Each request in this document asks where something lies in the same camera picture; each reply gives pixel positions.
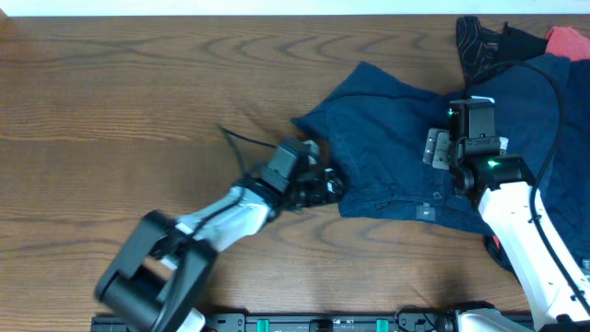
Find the navy blue shorts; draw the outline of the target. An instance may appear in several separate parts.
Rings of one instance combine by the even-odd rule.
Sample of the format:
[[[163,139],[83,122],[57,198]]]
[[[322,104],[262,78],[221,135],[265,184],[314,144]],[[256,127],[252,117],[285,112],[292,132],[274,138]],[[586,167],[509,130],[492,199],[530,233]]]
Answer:
[[[490,227],[452,190],[449,172],[422,161],[431,128],[449,124],[447,95],[412,87],[362,62],[324,101],[292,123],[329,145],[348,181],[339,203],[346,218],[423,220],[490,235]]]

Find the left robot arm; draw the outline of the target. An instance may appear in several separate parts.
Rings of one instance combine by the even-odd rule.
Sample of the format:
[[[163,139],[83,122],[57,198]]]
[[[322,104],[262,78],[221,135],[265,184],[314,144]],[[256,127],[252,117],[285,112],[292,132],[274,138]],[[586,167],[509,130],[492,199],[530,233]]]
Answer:
[[[282,212],[335,204],[346,190],[342,171],[323,161],[315,142],[287,138],[210,206],[177,217],[147,213],[94,296],[132,331],[201,331],[206,319],[195,300],[220,253]]]

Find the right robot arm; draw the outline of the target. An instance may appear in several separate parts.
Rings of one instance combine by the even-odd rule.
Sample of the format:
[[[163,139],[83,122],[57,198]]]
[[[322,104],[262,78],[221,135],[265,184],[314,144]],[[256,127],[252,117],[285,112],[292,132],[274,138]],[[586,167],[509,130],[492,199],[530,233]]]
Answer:
[[[553,226],[525,160],[506,153],[493,100],[451,101],[447,115],[449,129],[430,130],[424,161],[450,172],[454,193],[468,199],[498,238],[534,330],[588,330],[589,281]]]

